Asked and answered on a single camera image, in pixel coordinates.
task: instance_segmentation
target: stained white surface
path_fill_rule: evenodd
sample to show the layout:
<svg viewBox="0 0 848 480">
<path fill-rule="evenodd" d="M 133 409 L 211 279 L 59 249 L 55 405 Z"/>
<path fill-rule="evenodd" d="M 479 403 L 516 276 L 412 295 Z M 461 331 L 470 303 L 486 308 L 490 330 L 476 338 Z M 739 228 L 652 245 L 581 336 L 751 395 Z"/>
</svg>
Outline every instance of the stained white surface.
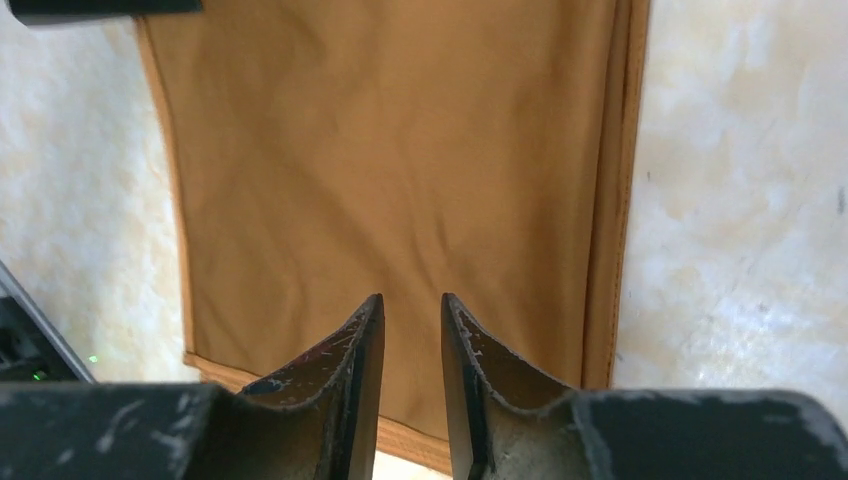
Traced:
<svg viewBox="0 0 848 480">
<path fill-rule="evenodd" d="M 848 423 L 846 24 L 844 0 L 654 0 L 617 386 L 787 387 Z M 173 222 L 130 23 L 0 8 L 0 258 L 101 379 L 197 378 Z"/>
</svg>

